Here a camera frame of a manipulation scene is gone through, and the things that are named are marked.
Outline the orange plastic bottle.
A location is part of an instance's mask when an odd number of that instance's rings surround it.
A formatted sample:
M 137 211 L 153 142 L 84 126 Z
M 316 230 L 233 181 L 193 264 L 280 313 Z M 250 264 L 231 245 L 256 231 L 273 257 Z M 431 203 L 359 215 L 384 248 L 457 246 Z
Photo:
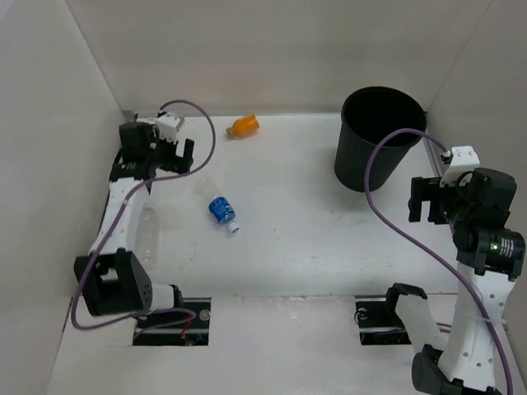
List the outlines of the orange plastic bottle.
M 229 128 L 226 134 L 229 138 L 245 138 L 259 130 L 259 121 L 255 114 L 247 114 L 238 118 Z

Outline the clear plastic bottle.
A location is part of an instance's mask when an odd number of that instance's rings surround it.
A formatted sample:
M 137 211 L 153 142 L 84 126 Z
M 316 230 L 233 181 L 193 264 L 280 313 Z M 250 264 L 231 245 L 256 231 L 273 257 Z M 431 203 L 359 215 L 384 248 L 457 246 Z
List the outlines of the clear plastic bottle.
M 147 269 L 158 262 L 160 222 L 158 212 L 152 207 L 142 210 L 138 225 L 135 254 Z

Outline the black plastic bin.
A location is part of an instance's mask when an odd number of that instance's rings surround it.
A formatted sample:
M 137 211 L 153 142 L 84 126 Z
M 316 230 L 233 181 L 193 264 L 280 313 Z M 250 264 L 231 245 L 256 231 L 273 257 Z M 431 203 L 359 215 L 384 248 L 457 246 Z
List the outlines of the black plastic bin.
M 426 113 L 410 95 L 385 86 L 361 88 L 345 99 L 334 173 L 345 187 L 364 192 L 366 165 L 376 145 L 401 128 L 427 130 Z M 370 190 L 382 187 L 421 138 L 404 133 L 386 142 L 374 159 Z

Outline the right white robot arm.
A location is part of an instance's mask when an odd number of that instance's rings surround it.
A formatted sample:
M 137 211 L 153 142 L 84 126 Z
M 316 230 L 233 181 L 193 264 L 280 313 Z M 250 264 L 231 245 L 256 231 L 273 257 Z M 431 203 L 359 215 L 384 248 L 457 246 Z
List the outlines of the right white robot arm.
M 515 179 L 497 170 L 477 168 L 446 184 L 439 178 L 411 182 L 409 220 L 447 224 L 457 249 L 452 273 L 459 281 L 455 312 L 447 338 L 431 316 L 423 289 L 396 283 L 382 304 L 384 320 L 403 324 L 415 350 L 414 388 L 425 394 L 497 394 L 495 362 L 502 362 L 506 391 L 512 392 L 510 367 L 497 329 L 516 279 L 522 272 L 525 239 L 506 228 L 517 190 Z

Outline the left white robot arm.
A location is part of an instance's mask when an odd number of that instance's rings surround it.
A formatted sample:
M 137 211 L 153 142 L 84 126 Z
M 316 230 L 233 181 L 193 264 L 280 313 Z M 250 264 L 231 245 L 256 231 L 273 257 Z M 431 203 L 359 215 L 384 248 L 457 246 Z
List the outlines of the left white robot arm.
M 184 321 L 180 289 L 153 283 L 134 250 L 157 170 L 186 174 L 194 162 L 194 141 L 185 140 L 183 154 L 176 153 L 183 124 L 183 117 L 163 113 L 119 126 L 120 148 L 96 241 L 73 264 L 74 300 L 84 301 L 94 317 L 156 312 L 167 328 Z

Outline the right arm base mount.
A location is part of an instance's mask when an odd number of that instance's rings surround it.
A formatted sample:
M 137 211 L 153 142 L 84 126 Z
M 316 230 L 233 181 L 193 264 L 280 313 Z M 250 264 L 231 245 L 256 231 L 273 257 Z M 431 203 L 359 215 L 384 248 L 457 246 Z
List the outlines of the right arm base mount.
M 355 305 L 354 321 L 363 346 L 411 344 L 402 321 L 386 309 L 384 300 L 359 299 Z

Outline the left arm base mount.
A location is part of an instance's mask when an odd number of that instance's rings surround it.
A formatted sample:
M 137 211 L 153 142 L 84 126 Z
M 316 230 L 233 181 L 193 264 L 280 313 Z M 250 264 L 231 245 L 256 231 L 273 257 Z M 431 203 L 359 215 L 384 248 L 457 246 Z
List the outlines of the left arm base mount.
M 152 314 L 138 318 L 133 333 L 134 346 L 207 346 L 212 299 L 189 298 L 184 307 L 196 313 L 192 321 L 182 323 L 185 313 Z

